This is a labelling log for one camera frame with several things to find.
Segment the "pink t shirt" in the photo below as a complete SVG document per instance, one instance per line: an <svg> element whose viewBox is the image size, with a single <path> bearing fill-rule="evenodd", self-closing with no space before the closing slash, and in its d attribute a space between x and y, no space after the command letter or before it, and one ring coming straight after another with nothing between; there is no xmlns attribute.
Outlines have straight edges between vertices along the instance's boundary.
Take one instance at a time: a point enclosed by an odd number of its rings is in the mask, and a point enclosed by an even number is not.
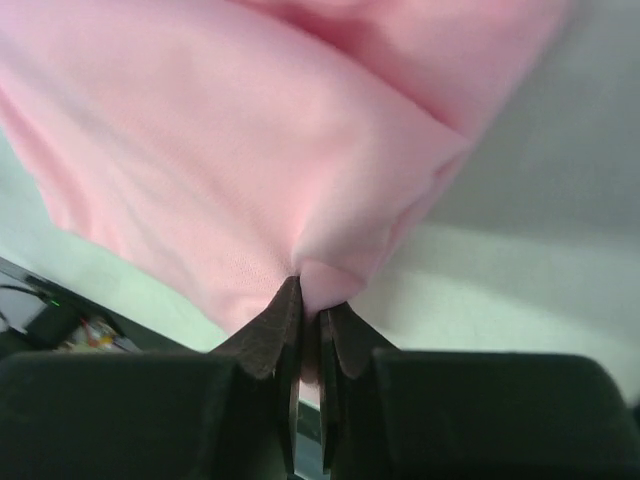
<svg viewBox="0 0 640 480"><path fill-rule="evenodd" d="M569 1L5 1L1 126L51 220L223 329L353 298Z"/></svg>

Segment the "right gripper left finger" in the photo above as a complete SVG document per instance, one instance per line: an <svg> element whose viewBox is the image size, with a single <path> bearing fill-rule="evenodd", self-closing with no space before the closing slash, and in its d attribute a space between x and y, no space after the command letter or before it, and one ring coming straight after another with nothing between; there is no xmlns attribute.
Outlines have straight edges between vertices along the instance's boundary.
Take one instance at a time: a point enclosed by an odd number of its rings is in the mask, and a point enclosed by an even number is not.
<svg viewBox="0 0 640 480"><path fill-rule="evenodd" d="M302 313L290 277L209 353L1 356L2 477L290 477Z"/></svg>

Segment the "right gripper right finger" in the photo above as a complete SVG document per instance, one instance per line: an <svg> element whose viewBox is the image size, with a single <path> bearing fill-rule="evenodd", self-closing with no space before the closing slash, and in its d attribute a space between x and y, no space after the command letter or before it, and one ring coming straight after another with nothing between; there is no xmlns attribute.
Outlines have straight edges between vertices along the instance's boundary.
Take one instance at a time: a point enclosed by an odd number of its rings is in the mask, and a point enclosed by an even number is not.
<svg viewBox="0 0 640 480"><path fill-rule="evenodd" d="M635 479L639 430L582 356L405 351L341 304L319 315L334 479Z"/></svg>

